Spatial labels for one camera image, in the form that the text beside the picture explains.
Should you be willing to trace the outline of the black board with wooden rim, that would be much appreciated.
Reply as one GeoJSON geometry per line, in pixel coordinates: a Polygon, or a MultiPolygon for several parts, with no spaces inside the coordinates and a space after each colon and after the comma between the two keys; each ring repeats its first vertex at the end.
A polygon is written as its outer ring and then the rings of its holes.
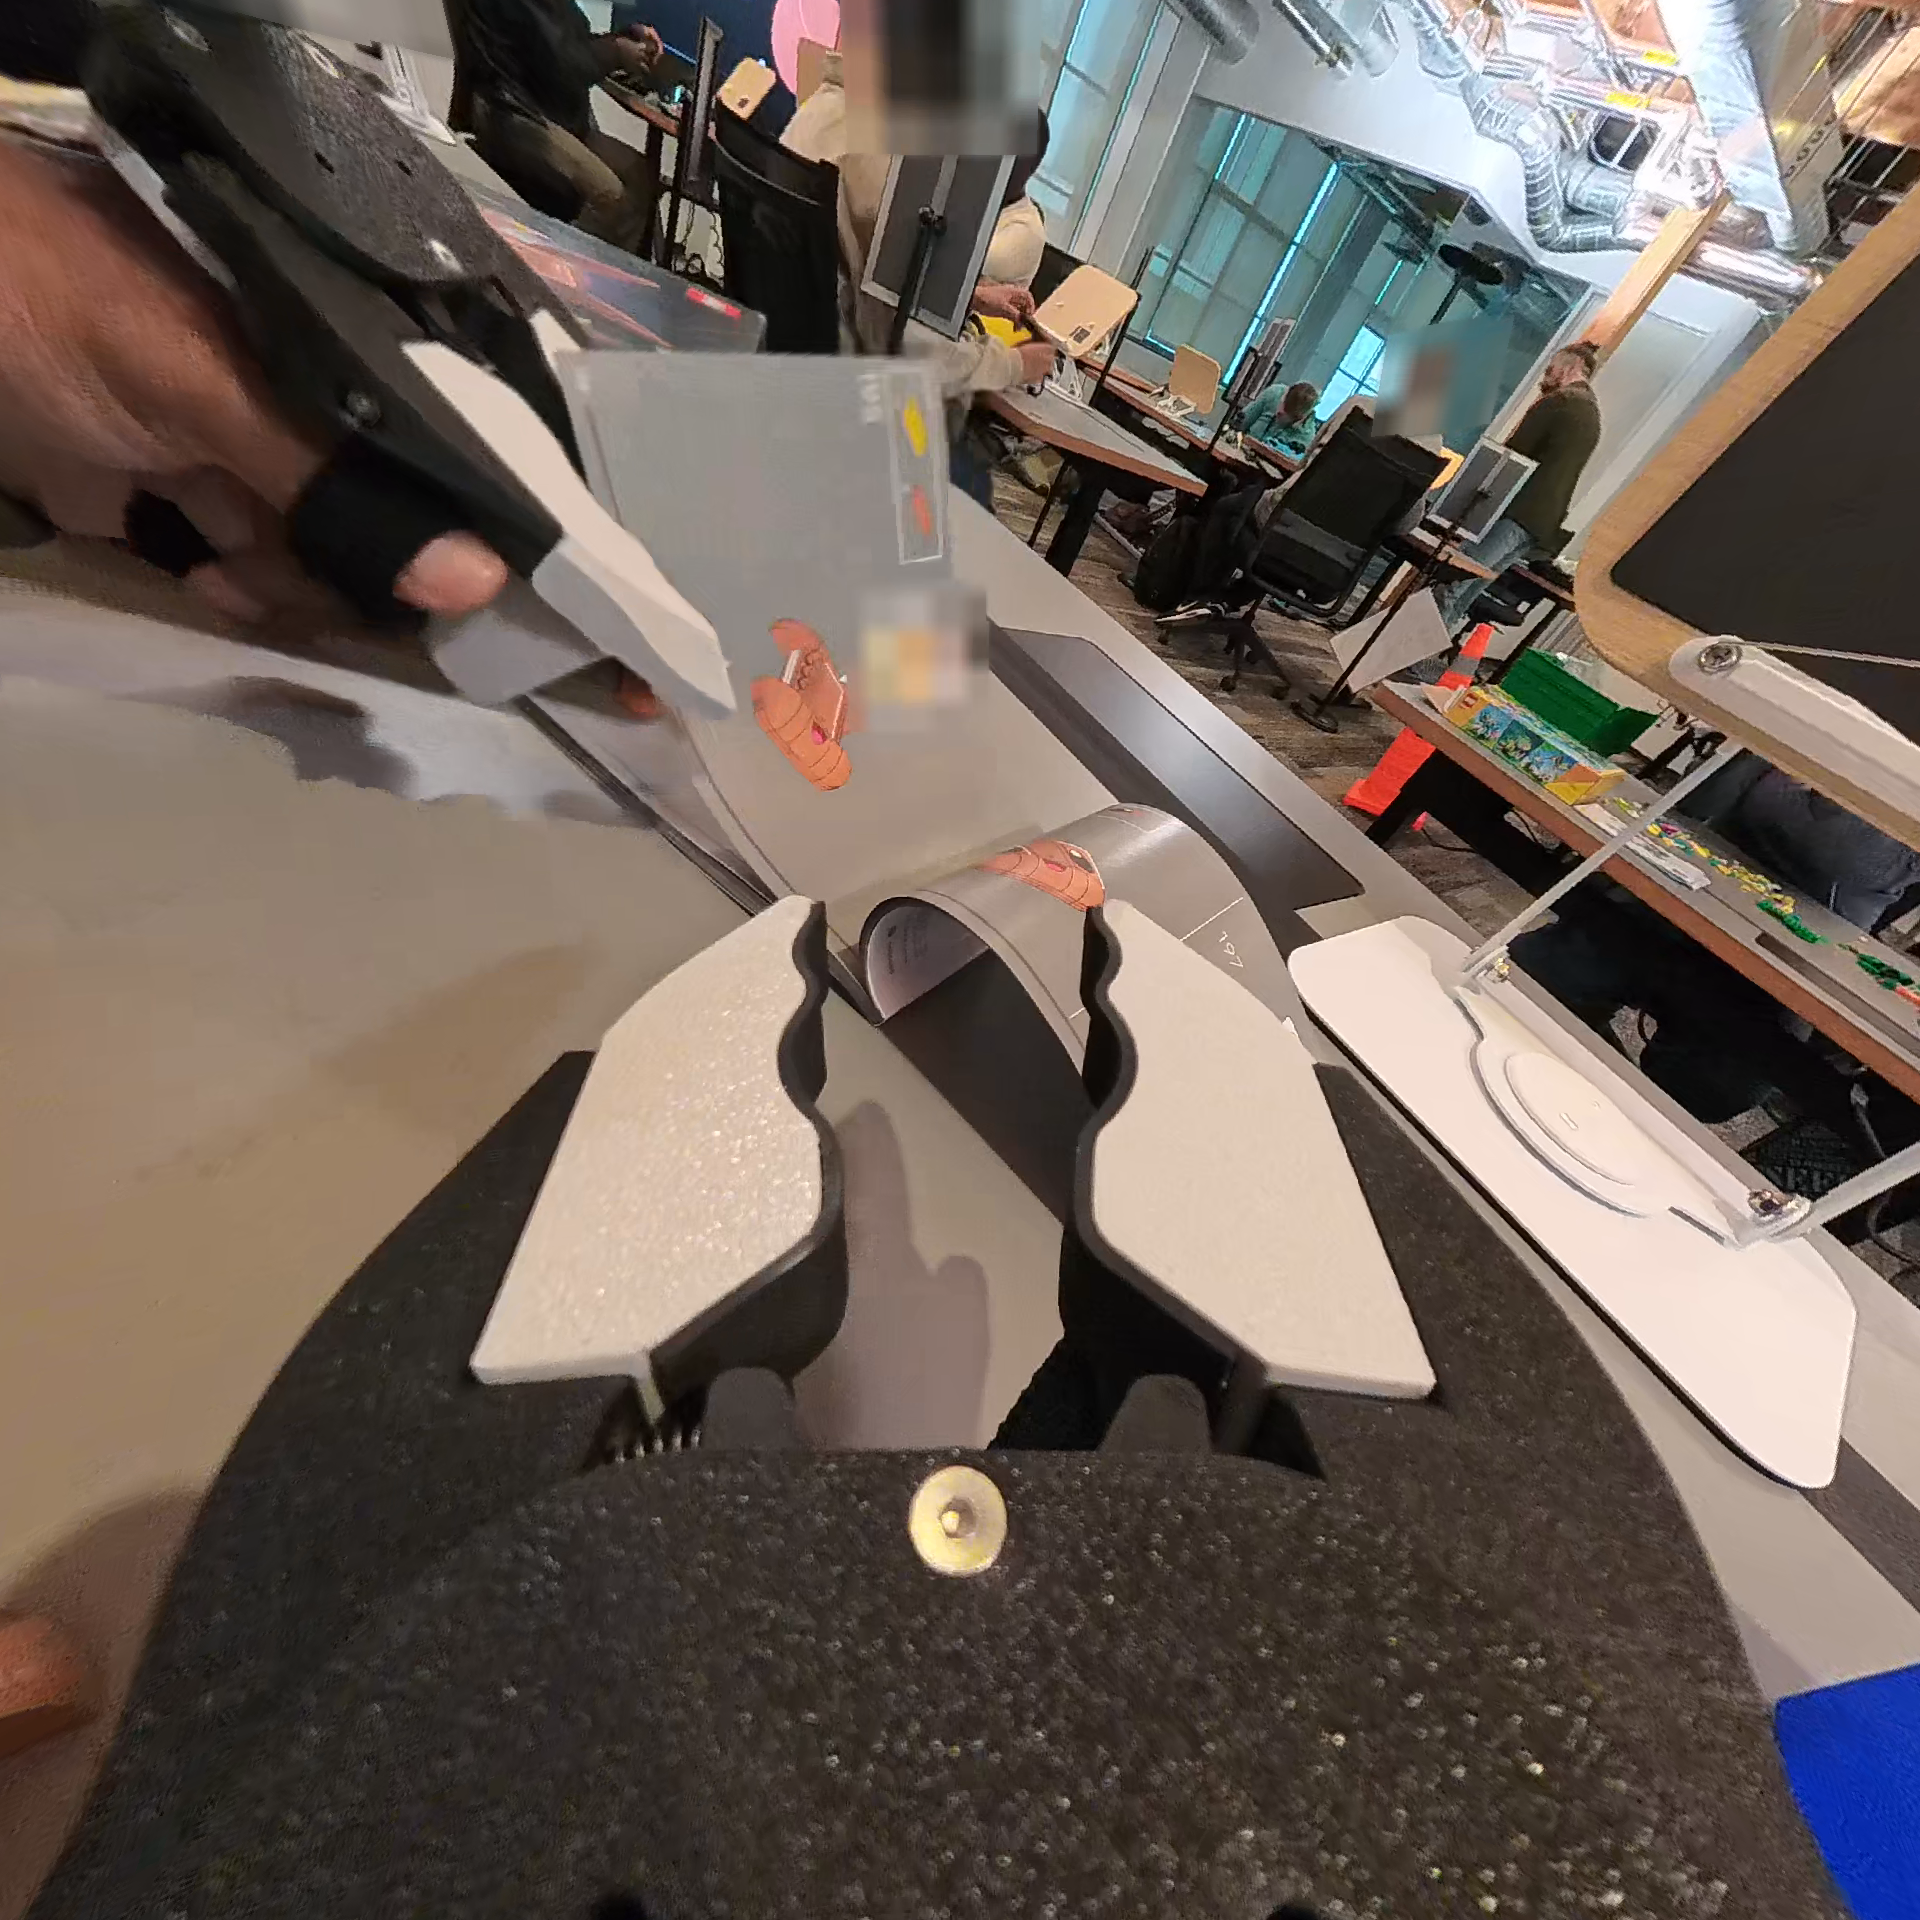
{"type": "Polygon", "coordinates": [[[1916,194],[1587,534],[1599,660],[1866,815],[1916,817],[1916,194]]]}

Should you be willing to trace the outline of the wall display screen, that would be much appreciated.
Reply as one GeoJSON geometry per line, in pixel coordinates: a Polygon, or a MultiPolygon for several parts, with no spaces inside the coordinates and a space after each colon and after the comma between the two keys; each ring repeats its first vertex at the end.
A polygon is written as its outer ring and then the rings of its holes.
{"type": "Polygon", "coordinates": [[[841,3],[775,3],[769,65],[794,101],[806,101],[824,82],[824,61],[841,35],[841,3]]]}

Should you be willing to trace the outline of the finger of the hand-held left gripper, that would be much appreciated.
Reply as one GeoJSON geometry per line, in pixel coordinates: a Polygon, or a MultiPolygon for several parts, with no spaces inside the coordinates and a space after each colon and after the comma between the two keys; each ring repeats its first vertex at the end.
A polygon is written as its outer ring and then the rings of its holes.
{"type": "Polygon", "coordinates": [[[433,615],[433,667],[450,690],[483,709],[507,709],[585,675],[588,693],[623,714],[654,714],[649,684],[600,655],[517,575],[480,610],[433,615]]]}
{"type": "Polygon", "coordinates": [[[600,508],[535,407],[443,344],[412,344],[402,354],[450,415],[477,433],[513,495],[538,511],[535,519],[553,524],[553,534],[535,534],[532,567],[519,571],[543,606],[669,706],[729,714],[735,685],[715,628],[600,508]]]}

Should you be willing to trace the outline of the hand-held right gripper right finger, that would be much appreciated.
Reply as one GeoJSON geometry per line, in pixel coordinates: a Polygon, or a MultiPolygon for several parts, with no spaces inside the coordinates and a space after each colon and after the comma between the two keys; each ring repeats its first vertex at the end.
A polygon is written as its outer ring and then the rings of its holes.
{"type": "Polygon", "coordinates": [[[1437,1373],[1289,1016],[1133,905],[1084,922],[1066,1332],[1231,1406],[1428,1400],[1437,1373]]]}

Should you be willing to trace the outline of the large blue plastic bin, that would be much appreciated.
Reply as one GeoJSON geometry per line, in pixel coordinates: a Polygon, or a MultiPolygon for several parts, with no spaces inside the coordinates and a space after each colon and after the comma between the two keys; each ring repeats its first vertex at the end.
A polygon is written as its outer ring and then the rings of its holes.
{"type": "Polygon", "coordinates": [[[1855,1916],[1916,1916],[1916,1665],[1772,1704],[1797,1807],[1855,1916]]]}

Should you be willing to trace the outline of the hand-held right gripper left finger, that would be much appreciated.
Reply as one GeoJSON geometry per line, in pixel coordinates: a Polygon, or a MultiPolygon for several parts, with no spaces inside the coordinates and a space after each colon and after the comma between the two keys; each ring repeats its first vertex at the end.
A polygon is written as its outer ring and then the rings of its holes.
{"type": "Polygon", "coordinates": [[[846,1317],[826,910],[780,897],[603,1033],[477,1335],[483,1384],[791,1382],[846,1317]]]}

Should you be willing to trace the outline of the lego instruction booklet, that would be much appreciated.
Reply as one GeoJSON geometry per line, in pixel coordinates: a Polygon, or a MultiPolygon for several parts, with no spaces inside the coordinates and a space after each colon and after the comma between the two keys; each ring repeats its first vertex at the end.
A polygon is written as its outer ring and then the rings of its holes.
{"type": "Polygon", "coordinates": [[[606,351],[567,385],[597,496],[707,618],[736,700],[619,756],[690,773],[721,854],[826,907],[873,1020],[992,958],[1076,1057],[1089,907],[1274,997],[1274,942],[1207,839],[1086,771],[1003,675],[919,376],[606,351]]]}

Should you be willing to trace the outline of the person's left hand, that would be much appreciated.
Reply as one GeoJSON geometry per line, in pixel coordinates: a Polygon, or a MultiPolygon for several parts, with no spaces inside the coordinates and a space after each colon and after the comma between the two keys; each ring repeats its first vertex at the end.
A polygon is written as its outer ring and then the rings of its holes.
{"type": "Polygon", "coordinates": [[[4,496],[120,539],[153,495],[212,547],[236,622],[344,622],[287,512],[332,446],[277,407],[228,293],[100,165],[4,139],[4,496]]]}

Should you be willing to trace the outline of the white flat stand base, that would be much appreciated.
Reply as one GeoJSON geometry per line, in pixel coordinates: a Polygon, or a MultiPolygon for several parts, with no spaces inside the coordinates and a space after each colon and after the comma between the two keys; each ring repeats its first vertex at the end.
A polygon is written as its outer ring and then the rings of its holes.
{"type": "Polygon", "coordinates": [[[1764,1241],[1745,1188],[1524,987],[1393,918],[1299,948],[1313,1022],[1751,1465],[1831,1486],[1858,1308],[1809,1237],[1764,1241]]]}

